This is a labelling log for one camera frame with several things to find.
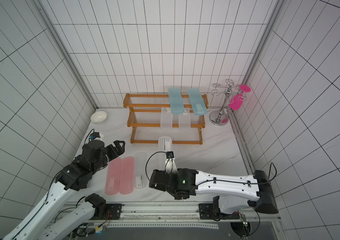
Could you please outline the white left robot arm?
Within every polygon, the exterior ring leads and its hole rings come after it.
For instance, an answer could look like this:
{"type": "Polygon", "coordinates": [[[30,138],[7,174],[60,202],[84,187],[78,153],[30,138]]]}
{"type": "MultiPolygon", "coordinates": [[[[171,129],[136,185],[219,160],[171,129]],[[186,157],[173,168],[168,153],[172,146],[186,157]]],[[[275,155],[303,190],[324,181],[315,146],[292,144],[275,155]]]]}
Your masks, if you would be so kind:
{"type": "Polygon", "coordinates": [[[87,188],[93,175],[124,154],[125,144],[124,141],[114,141],[113,144],[105,146],[101,140],[84,144],[81,154],[56,174],[47,194],[4,239],[61,240],[88,220],[110,218],[106,200],[92,193],[68,215],[53,225],[49,224],[68,200],[87,188]]]}

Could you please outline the pink pencil case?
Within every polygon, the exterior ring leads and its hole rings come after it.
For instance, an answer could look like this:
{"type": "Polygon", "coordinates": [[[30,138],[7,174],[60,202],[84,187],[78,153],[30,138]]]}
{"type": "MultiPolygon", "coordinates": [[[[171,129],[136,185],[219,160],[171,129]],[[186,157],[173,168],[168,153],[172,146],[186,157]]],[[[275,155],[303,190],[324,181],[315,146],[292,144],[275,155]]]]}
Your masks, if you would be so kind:
{"type": "Polygon", "coordinates": [[[135,158],[126,157],[122,159],[120,175],[120,194],[129,195],[134,190],[135,180],[135,158]]]}
{"type": "Polygon", "coordinates": [[[108,172],[105,184],[105,194],[113,196],[119,193],[121,177],[122,159],[116,158],[109,162],[108,172]]]}

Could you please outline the small green circuit board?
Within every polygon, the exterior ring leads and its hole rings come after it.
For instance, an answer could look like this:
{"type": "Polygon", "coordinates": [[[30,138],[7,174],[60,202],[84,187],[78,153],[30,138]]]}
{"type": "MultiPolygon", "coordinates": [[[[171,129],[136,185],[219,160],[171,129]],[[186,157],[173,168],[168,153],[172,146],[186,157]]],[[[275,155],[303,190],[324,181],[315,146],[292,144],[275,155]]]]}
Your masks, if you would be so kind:
{"type": "Polygon", "coordinates": [[[240,214],[240,227],[238,228],[238,235],[240,237],[247,237],[251,232],[251,225],[249,225],[246,216],[244,214],[240,214]]]}

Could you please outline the white ceramic bowl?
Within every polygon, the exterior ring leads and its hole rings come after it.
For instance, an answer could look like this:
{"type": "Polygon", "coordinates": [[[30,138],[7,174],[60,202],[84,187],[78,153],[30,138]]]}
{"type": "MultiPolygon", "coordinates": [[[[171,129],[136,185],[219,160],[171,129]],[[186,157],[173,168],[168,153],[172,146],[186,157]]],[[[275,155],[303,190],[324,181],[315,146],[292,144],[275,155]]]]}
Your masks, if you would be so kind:
{"type": "Polygon", "coordinates": [[[98,111],[91,115],[91,122],[94,124],[102,124],[107,120],[108,114],[105,111],[98,111]]]}

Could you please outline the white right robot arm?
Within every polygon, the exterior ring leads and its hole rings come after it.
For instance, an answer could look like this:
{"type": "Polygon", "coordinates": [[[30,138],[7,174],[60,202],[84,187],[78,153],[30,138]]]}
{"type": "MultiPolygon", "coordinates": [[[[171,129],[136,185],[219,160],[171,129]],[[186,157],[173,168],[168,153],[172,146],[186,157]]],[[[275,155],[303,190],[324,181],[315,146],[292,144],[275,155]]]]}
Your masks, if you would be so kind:
{"type": "Polygon", "coordinates": [[[175,173],[154,170],[149,187],[167,192],[175,200],[213,194],[216,214],[231,215],[246,208],[262,214],[279,213],[271,180],[260,170],[248,176],[213,175],[193,169],[178,169],[175,173]]]}

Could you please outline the orange wooden two-tier shelf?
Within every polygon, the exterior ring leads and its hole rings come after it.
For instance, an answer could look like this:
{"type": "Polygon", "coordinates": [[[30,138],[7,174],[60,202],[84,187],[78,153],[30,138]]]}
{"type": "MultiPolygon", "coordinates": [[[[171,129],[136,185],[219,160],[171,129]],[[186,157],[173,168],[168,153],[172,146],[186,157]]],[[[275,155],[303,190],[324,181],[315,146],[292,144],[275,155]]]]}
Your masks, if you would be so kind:
{"type": "MultiPolygon", "coordinates": [[[[191,129],[197,130],[196,140],[173,140],[174,144],[178,145],[202,145],[202,129],[205,128],[204,116],[196,116],[193,113],[189,96],[183,94],[184,107],[189,109],[191,115],[191,129]]],[[[160,129],[161,109],[170,108],[169,95],[162,94],[129,94],[125,95],[123,101],[124,108],[129,109],[129,117],[127,126],[132,128],[131,143],[132,144],[157,144],[158,139],[140,140],[136,138],[138,130],[143,128],[160,129]]],[[[173,115],[172,128],[179,129],[178,116],[173,115]]]]}

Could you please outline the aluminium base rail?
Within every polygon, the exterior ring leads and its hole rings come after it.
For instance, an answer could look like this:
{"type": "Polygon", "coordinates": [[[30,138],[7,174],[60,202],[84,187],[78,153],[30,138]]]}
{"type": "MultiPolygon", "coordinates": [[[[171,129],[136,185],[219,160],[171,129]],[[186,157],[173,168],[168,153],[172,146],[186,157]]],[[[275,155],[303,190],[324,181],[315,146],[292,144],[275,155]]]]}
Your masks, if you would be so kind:
{"type": "MultiPolygon", "coordinates": [[[[138,223],[138,222],[209,222],[213,221],[213,213],[217,204],[214,201],[154,201],[154,202],[116,202],[107,201],[107,208],[111,212],[112,223],[138,223]]],[[[58,222],[74,210],[74,202],[64,205],[63,210],[55,220],[58,222]]],[[[249,222],[281,222],[279,214],[257,213],[252,208],[240,208],[237,212],[245,215],[249,222]]]]}

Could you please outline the chrome cup holder stand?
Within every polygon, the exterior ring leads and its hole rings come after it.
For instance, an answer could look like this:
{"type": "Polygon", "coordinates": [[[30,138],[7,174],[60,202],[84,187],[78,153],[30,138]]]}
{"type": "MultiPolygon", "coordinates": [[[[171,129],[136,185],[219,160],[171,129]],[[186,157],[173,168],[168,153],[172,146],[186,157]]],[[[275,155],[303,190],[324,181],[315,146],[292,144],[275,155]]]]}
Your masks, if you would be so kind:
{"type": "Polygon", "coordinates": [[[213,90],[212,90],[211,94],[214,97],[218,97],[220,95],[223,95],[220,108],[218,110],[212,111],[209,115],[209,120],[212,124],[219,126],[219,127],[222,127],[222,126],[228,124],[229,116],[228,116],[226,109],[229,108],[230,110],[232,110],[229,107],[229,102],[231,101],[231,99],[235,95],[238,94],[240,85],[242,85],[242,84],[236,84],[231,79],[226,79],[225,85],[221,85],[221,84],[218,84],[218,83],[212,85],[213,90]]]}

